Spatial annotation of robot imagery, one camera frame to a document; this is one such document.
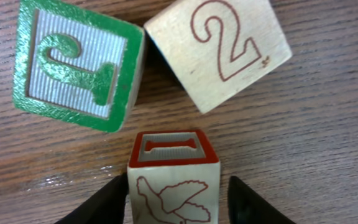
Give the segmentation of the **green J block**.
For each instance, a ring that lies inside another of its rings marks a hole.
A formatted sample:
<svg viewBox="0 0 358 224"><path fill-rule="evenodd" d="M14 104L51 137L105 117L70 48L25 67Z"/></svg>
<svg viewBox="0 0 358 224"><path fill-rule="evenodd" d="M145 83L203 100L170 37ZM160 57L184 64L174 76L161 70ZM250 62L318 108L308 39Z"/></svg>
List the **green J block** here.
<svg viewBox="0 0 358 224"><path fill-rule="evenodd" d="M136 101L145 46L135 24L62 1L22 0L13 104L115 133Z"/></svg>

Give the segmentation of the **red I block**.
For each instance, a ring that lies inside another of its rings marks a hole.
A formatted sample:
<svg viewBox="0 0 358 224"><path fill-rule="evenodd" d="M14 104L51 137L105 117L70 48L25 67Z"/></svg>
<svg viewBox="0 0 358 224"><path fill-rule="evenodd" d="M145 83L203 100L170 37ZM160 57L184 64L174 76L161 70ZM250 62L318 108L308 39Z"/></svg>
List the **red I block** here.
<svg viewBox="0 0 358 224"><path fill-rule="evenodd" d="M217 223L221 165L200 129L144 131L127 165L134 223Z"/></svg>

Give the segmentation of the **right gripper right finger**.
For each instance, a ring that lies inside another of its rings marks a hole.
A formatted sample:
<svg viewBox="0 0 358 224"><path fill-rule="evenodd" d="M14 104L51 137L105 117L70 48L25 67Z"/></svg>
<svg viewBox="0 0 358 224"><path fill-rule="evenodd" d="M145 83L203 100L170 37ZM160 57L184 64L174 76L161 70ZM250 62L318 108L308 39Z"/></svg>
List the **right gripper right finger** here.
<svg viewBox="0 0 358 224"><path fill-rule="evenodd" d="M229 179L227 205L231 224L295 224L237 176Z"/></svg>

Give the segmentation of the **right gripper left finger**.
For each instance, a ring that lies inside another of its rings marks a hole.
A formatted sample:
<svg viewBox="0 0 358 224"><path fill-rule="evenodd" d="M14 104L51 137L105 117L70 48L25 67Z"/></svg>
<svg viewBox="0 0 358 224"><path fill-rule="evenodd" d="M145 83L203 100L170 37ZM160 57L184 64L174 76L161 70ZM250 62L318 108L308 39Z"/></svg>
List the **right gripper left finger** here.
<svg viewBox="0 0 358 224"><path fill-rule="evenodd" d="M127 174L118 175L56 224L123 224L128 191Z"/></svg>

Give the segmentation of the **blue number 2 block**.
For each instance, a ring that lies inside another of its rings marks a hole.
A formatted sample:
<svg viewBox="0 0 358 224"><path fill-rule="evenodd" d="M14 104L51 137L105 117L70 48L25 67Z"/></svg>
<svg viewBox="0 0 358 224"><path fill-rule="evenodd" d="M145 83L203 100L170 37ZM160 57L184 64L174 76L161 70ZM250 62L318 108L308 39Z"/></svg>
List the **blue number 2 block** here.
<svg viewBox="0 0 358 224"><path fill-rule="evenodd" d="M144 27L201 113L292 56L268 0L175 1Z"/></svg>

